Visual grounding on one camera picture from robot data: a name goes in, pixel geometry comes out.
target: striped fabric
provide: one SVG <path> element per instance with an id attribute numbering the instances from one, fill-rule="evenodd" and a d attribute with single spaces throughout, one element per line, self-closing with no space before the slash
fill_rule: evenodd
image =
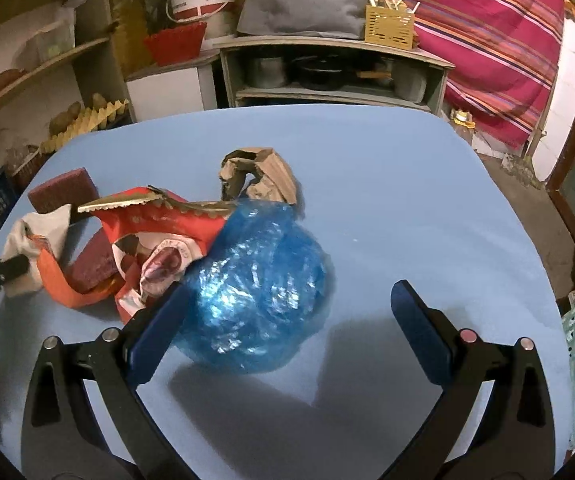
<path id="1" fill-rule="evenodd" d="M 445 94 L 479 129 L 517 148 L 545 108 L 563 34 L 563 0 L 421 2 L 421 47 L 450 60 Z"/>

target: light blue table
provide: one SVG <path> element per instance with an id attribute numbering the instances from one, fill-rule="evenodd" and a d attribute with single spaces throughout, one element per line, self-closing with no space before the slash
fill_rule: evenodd
<path id="1" fill-rule="evenodd" d="M 292 105 L 214 110 L 75 139 L 34 184 L 85 166 L 101 195 L 167 187 L 216 200 L 226 153 L 272 146 L 305 199 L 304 226 L 336 273 L 324 329 L 285 367 L 257 376 L 202 373 L 176 348 L 139 388 L 165 436 L 203 480 L 374 480 L 439 397 L 392 316 L 406 278 L 457 328 L 514 344 L 530 336 L 549 383 L 561 464 L 571 428 L 567 345 L 545 270 L 476 154 L 433 115 L 405 108 Z M 0 233 L 32 208 L 23 195 Z M 71 240 L 81 250 L 93 219 Z M 111 303 L 80 311 L 45 292 L 0 297 L 0 445 L 20 464 L 28 381 L 49 335 L 86 341 L 119 326 Z M 98 390 L 90 398 L 114 453 L 129 458 Z M 478 416 L 489 388 L 479 396 Z M 463 452 L 477 416 L 453 453 Z"/>

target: maroon sponge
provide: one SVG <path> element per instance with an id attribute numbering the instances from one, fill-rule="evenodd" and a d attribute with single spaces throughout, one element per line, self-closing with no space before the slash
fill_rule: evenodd
<path id="1" fill-rule="evenodd" d="M 85 168 L 56 176 L 28 193 L 28 199 L 37 213 L 51 213 L 65 204 L 72 204 L 72 219 L 77 218 L 77 207 L 98 197 L 99 192 Z"/>
<path id="2" fill-rule="evenodd" d="M 112 254 L 112 245 L 103 229 L 99 229 L 69 267 L 66 275 L 72 288 L 85 294 L 117 272 L 119 271 Z"/>

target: red plastic container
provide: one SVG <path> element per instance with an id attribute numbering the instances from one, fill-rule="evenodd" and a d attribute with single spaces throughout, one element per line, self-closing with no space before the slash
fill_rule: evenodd
<path id="1" fill-rule="evenodd" d="M 158 66 L 182 63 L 199 57 L 206 33 L 206 22 L 166 28 L 143 41 Z"/>

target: crumpled brown paper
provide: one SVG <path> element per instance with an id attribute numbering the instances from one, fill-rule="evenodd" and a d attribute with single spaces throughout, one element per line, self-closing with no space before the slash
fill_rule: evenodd
<path id="1" fill-rule="evenodd" d="M 221 162 L 222 200 L 234 200 L 245 185 L 248 173 L 254 180 L 245 189 L 249 198 L 296 204 L 296 181 L 292 170 L 272 148 L 240 148 Z"/>

